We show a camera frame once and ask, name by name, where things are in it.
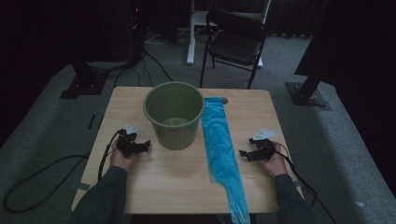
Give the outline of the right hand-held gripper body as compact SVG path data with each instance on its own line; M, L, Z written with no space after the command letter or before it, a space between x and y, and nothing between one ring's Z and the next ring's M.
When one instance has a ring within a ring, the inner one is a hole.
M278 135L277 131L265 131L258 130L258 132L252 137L254 140L259 140L255 151L251 151L251 157L249 161L269 161L274 153L276 152L275 144L270 140L270 137Z

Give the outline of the person's left hand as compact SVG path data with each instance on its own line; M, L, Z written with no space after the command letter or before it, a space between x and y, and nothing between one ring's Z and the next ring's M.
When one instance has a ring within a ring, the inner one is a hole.
M129 157L125 157L122 152L117 147L118 141L115 141L112 145L112 154L110 156L110 165L120 167L125 170L127 173L132 169L133 164L137 160L137 156L135 154L130 155Z

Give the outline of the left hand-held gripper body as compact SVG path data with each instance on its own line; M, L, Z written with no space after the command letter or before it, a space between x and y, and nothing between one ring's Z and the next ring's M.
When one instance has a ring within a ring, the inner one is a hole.
M136 143L135 141L129 141L128 134L137 133L138 131L138 128L129 124L126 124L125 128L120 130L117 147L125 157L129 157L137 152Z

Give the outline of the blue plastic bag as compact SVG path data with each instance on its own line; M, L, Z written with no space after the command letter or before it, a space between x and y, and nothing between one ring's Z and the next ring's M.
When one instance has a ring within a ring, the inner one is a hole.
M224 187L232 223L250 224L242 178L220 97L205 98L202 127L211 181Z

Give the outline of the black post with base plate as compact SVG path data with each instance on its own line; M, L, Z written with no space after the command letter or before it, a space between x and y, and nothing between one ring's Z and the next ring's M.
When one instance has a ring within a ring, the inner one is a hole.
M302 60L295 73L307 75L304 83L286 82L290 98L294 105L326 107L328 103L318 92L318 84L323 80L329 64L313 63Z

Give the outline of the dark equipment rack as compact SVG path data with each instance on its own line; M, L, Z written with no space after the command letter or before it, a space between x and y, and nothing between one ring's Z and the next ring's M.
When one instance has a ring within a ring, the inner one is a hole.
M129 58L131 64L137 64L142 58L144 39L142 0L125 1Z

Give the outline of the green plastic bin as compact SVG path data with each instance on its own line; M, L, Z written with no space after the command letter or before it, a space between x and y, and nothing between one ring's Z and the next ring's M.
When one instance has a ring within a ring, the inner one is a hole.
M143 111L159 143L168 149L189 147L205 110L201 92L184 82L166 82L153 88L144 99Z

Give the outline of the black stand with base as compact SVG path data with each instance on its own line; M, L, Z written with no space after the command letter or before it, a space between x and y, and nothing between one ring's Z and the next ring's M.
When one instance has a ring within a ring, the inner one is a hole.
M80 95L100 95L111 72L128 68L124 63L110 68L92 67L87 63L72 63L76 75L67 90L64 90L61 99L77 99Z

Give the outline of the black folding chair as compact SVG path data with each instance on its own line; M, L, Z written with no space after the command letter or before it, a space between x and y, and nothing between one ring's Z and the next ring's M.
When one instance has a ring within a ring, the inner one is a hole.
M264 23L258 19L221 10L205 16L207 39L200 76L203 86L207 56L212 66L223 63L250 72L247 89L251 87L267 37Z

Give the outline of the person's right hand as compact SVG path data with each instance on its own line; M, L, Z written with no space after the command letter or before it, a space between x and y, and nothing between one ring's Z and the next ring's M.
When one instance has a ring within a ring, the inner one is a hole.
M278 153L275 153L269 161L260 161L260 165L272 177L288 172L284 158Z

